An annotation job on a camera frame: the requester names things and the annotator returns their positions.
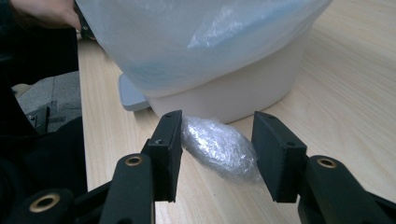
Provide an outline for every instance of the table surface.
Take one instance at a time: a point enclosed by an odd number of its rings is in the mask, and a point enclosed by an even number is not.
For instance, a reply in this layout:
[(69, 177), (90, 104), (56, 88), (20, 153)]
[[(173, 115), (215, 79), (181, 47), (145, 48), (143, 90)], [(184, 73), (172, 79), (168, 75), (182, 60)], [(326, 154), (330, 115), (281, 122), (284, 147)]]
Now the table surface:
[[(346, 165), (362, 186), (396, 202), (396, 1), (335, 0), (315, 22), (290, 92), (263, 111)], [(128, 112), (120, 69), (90, 40), (78, 43), (89, 189), (140, 152), (159, 118)], [(231, 123), (247, 138), (253, 118)], [(299, 223), (297, 204), (273, 203), (265, 185), (235, 185), (183, 153), (176, 203), (156, 203), (158, 223)]]

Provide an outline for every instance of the plastic bag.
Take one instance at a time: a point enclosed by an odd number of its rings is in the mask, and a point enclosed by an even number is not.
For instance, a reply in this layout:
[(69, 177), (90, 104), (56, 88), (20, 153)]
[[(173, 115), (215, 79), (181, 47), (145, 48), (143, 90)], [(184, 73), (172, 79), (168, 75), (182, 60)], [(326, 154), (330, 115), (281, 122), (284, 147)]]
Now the plastic bag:
[(234, 127), (183, 116), (181, 145), (203, 166), (233, 183), (260, 183), (253, 145)]
[(77, 0), (107, 54), (145, 95), (189, 90), (287, 45), (331, 0)]

